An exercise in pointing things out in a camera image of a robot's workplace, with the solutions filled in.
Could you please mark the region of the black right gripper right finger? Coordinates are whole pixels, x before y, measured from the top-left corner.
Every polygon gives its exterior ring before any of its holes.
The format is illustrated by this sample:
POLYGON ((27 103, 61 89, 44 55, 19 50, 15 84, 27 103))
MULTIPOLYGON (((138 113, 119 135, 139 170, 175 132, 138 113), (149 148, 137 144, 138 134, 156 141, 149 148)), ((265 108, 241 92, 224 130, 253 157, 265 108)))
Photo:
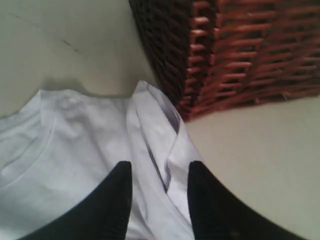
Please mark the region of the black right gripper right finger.
POLYGON ((257 214, 201 161, 189 164, 187 200, 197 240, 286 240, 288 233, 257 214))

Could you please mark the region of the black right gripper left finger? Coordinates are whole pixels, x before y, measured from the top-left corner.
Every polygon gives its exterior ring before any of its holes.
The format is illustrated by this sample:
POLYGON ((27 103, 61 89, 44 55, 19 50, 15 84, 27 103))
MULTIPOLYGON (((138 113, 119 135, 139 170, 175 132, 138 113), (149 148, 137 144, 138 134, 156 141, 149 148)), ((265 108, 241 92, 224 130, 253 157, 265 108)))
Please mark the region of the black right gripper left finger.
POLYGON ((132 165, 120 161, 83 201, 25 240, 124 240, 132 209, 132 165))

